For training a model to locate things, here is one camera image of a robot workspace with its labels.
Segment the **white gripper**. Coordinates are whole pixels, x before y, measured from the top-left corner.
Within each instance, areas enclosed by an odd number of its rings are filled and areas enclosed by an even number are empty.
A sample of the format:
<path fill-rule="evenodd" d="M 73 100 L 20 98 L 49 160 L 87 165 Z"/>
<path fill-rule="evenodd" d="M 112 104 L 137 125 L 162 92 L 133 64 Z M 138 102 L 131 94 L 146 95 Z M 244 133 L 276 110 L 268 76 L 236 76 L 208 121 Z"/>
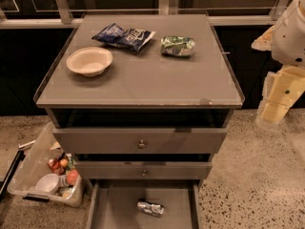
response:
<path fill-rule="evenodd" d="M 305 0 L 293 0 L 274 26 L 252 43 L 257 51 L 269 51 L 285 64 L 277 73 L 268 72 L 255 123 L 274 127 L 305 92 Z"/>

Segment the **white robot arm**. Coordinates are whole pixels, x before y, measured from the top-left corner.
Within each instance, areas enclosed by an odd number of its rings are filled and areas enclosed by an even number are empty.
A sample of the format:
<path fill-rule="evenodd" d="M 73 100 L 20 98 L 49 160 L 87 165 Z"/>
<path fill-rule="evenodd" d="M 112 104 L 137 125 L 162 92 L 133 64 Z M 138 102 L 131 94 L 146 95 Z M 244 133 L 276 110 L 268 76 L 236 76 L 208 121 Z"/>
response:
<path fill-rule="evenodd" d="M 257 109 L 256 124 L 270 129 L 305 93 L 305 0 L 293 0 L 252 48 L 270 51 L 272 59 L 282 64 L 276 73 L 267 73 Z"/>

